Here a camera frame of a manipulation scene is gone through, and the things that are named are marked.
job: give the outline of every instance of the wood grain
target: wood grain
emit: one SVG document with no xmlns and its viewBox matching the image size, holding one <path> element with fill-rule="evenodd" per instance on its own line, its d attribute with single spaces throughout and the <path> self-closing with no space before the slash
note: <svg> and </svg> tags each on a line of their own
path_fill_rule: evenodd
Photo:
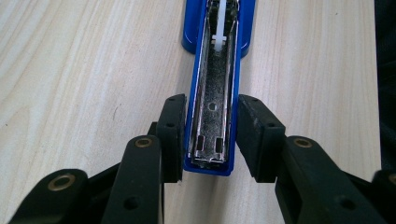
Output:
<svg viewBox="0 0 396 224">
<path fill-rule="evenodd" d="M 0 1 L 0 222 L 45 175 L 95 175 L 189 93 L 184 1 Z M 288 135 L 317 140 L 343 170 L 380 168 L 371 0 L 258 0 L 240 91 Z M 165 187 L 166 223 L 282 223 L 274 185 L 239 149 L 230 177 L 184 173 Z"/>
</svg>

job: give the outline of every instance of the metal channel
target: metal channel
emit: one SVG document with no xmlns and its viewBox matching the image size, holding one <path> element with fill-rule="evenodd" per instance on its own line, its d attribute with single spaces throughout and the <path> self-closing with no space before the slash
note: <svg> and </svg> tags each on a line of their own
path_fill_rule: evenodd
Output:
<svg viewBox="0 0 396 224">
<path fill-rule="evenodd" d="M 221 50 L 215 50 L 220 0 L 208 2 L 189 148 L 192 163 L 210 168 L 229 156 L 238 1 L 227 0 Z"/>
</svg>

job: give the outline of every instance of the round hole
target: round hole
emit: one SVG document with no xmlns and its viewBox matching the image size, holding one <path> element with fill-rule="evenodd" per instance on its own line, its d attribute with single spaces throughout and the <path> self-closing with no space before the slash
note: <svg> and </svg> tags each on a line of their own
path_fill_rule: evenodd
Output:
<svg viewBox="0 0 396 224">
<path fill-rule="evenodd" d="M 347 210 L 354 210 L 356 208 L 356 204 L 354 204 L 351 200 L 349 200 L 346 196 L 342 195 L 336 200 L 343 208 Z"/>
<path fill-rule="evenodd" d="M 151 139 L 149 138 L 140 138 L 136 142 L 134 142 L 134 145 L 137 147 L 148 147 L 152 143 Z"/>
<path fill-rule="evenodd" d="M 389 175 L 389 181 L 396 185 L 396 174 Z"/>
<path fill-rule="evenodd" d="M 217 108 L 218 108 L 218 106 L 215 103 L 209 104 L 209 110 L 215 111 Z"/>
<path fill-rule="evenodd" d="M 139 206 L 139 204 L 139 197 L 133 196 L 124 201 L 124 208 L 126 208 L 127 210 L 134 210 Z"/>
<path fill-rule="evenodd" d="M 54 178 L 49 182 L 48 189 L 52 191 L 67 189 L 73 185 L 75 180 L 76 177 L 74 175 L 70 175 L 70 174 L 58 175 L 56 178 Z"/>
<path fill-rule="evenodd" d="M 311 142 L 305 140 L 303 138 L 296 138 L 294 139 L 294 144 L 298 147 L 312 147 Z"/>
</svg>

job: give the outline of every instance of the blue stapler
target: blue stapler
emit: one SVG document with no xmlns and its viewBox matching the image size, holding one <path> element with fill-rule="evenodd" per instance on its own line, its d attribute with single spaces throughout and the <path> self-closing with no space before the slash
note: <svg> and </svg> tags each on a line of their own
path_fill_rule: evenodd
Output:
<svg viewBox="0 0 396 224">
<path fill-rule="evenodd" d="M 184 170 L 230 175 L 240 60 L 248 54 L 255 0 L 187 0 L 182 46 L 195 53 Z"/>
</svg>

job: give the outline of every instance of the light wood surface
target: light wood surface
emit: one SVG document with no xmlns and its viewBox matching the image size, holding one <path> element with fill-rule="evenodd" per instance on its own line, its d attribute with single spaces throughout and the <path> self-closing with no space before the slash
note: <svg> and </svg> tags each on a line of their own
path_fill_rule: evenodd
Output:
<svg viewBox="0 0 396 224">
<path fill-rule="evenodd" d="M 45 175 L 95 175 L 189 93 L 185 1 L 0 1 L 0 222 Z M 380 168 L 372 0 L 258 0 L 240 92 L 287 135 L 317 140 L 343 170 Z M 166 223 L 282 223 L 272 184 L 239 149 L 230 177 L 166 185 Z"/>
</svg>

